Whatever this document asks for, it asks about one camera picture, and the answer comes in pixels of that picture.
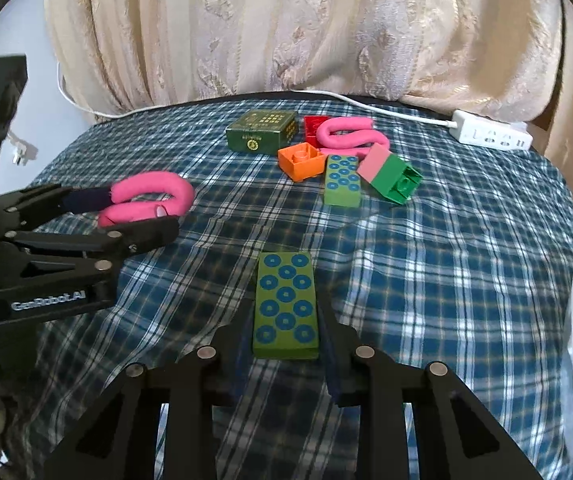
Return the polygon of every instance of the blue circle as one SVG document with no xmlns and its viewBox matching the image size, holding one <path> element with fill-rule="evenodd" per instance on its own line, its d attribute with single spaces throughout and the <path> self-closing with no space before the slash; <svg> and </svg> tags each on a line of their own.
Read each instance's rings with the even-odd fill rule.
<svg viewBox="0 0 573 480">
<path fill-rule="evenodd" d="M 268 345 L 276 340 L 276 329 L 269 325 L 262 325 L 255 331 L 255 338 L 259 343 Z"/>
<path fill-rule="evenodd" d="M 280 300 L 282 303 L 293 301 L 295 300 L 295 290 L 293 290 L 290 286 L 281 286 L 276 292 L 276 298 L 278 298 L 278 300 Z"/>
<path fill-rule="evenodd" d="M 298 274 L 294 279 L 293 279 L 293 286 L 295 286 L 295 288 L 299 288 L 300 290 L 305 290 L 305 288 L 309 288 L 311 286 L 311 278 L 309 278 L 308 276 L 305 276 L 304 274 Z"/>
<path fill-rule="evenodd" d="M 276 288 L 276 286 L 278 286 L 278 279 L 275 276 L 272 276 L 271 274 L 262 276 L 260 278 L 260 286 L 264 290 L 273 290 L 274 288 Z"/>
<path fill-rule="evenodd" d="M 315 338 L 315 330 L 308 325 L 299 325 L 293 332 L 298 343 L 310 343 Z"/>
<path fill-rule="evenodd" d="M 268 256 L 264 257 L 264 264 L 267 267 L 278 267 L 281 263 L 282 258 L 280 258 L 277 254 L 269 254 Z"/>
<path fill-rule="evenodd" d="M 284 279 L 284 280 L 290 280 L 291 278 L 293 278 L 295 276 L 295 269 L 294 267 L 291 267 L 290 265 L 285 265 L 280 267 L 280 270 L 278 270 L 278 274 L 280 276 L 280 278 Z"/>
<path fill-rule="evenodd" d="M 294 264 L 295 267 L 304 267 L 309 263 L 309 258 L 304 254 L 294 254 L 291 257 L 291 263 Z"/>
<path fill-rule="evenodd" d="M 295 316 L 290 312 L 280 312 L 276 317 L 276 326 L 280 330 L 291 330 L 295 326 Z"/>
<path fill-rule="evenodd" d="M 313 305 L 307 300 L 297 300 L 293 304 L 293 312 L 300 317 L 311 316 L 313 314 Z"/>
<path fill-rule="evenodd" d="M 275 316 L 280 312 L 280 306 L 276 300 L 264 300 L 260 303 L 260 314 L 266 317 Z"/>
</svg>

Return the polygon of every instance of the green lego brick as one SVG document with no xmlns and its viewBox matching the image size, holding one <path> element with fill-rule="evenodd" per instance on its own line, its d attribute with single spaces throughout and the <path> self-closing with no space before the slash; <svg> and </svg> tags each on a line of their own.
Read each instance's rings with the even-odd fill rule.
<svg viewBox="0 0 573 480">
<path fill-rule="evenodd" d="M 330 155 L 324 175 L 325 205 L 359 207 L 361 200 L 357 156 Z"/>
<path fill-rule="evenodd" d="M 371 186 L 391 202 L 404 204 L 422 181 L 422 175 L 391 153 L 371 181 Z"/>
<path fill-rule="evenodd" d="M 252 348 L 259 359 L 317 359 L 318 317 L 308 253 L 260 253 Z"/>
<path fill-rule="evenodd" d="M 249 110 L 226 128 L 230 150 L 276 155 L 297 134 L 295 112 L 287 110 Z"/>
</svg>

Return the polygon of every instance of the red lego brick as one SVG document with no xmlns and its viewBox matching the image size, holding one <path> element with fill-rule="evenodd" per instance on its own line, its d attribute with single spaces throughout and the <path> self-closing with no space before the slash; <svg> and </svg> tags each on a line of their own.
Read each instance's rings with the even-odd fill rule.
<svg viewBox="0 0 573 480">
<path fill-rule="evenodd" d="M 305 116 L 305 142 L 311 144 L 314 148 L 319 148 L 318 139 L 315 133 L 318 131 L 318 126 L 329 120 L 330 117 L 326 115 L 307 115 Z"/>
</svg>

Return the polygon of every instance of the power plug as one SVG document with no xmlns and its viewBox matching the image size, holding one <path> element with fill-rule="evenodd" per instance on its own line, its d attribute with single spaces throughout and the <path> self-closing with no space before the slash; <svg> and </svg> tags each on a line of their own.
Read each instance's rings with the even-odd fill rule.
<svg viewBox="0 0 573 480">
<path fill-rule="evenodd" d="M 13 164 L 16 166 L 20 164 L 26 166 L 26 160 L 28 159 L 28 146 L 26 145 L 26 141 L 20 139 L 11 129 L 7 132 L 7 139 L 9 139 L 11 145 L 15 147 L 13 151 Z"/>
<path fill-rule="evenodd" d="M 526 128 L 525 123 L 500 123 L 462 110 L 453 113 L 453 121 L 457 125 L 449 128 L 449 132 L 462 144 L 495 150 L 528 150 L 533 141 L 533 137 L 523 129 Z"/>
</svg>

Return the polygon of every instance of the bed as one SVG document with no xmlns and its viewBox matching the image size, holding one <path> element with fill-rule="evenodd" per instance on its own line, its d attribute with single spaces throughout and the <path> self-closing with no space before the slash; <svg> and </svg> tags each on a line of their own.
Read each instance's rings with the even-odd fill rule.
<svg viewBox="0 0 573 480">
<path fill-rule="evenodd" d="M 126 261 L 114 307 L 42 327 L 7 432 L 13 462 L 39 476 L 124 366 L 172 362 L 208 343 L 252 293 L 261 251 L 305 250 L 340 322 L 362 341 L 404 364 L 444 361 L 544 478 L 572 479 L 559 376 L 573 199 L 558 170 L 535 152 L 465 146 L 441 126 L 371 115 L 392 151 L 423 174 L 421 186 L 403 206 L 370 189 L 357 209 L 324 206 L 320 177 L 294 184 L 275 157 L 228 150 L 225 126 L 250 108 L 364 114 L 301 94 L 142 112 L 93 126 L 38 178 L 87 187 L 169 170 L 193 184 L 196 201 L 174 243 Z M 95 216 L 67 215 L 45 228 L 90 232 Z M 411 423 L 409 410 L 406 417 Z M 332 405 L 317 362 L 254 362 L 241 402 L 215 410 L 214 420 L 219 479 L 352 478 L 358 412 Z M 161 452 L 158 462 L 161 471 Z M 416 478 L 412 431 L 409 462 Z"/>
</svg>

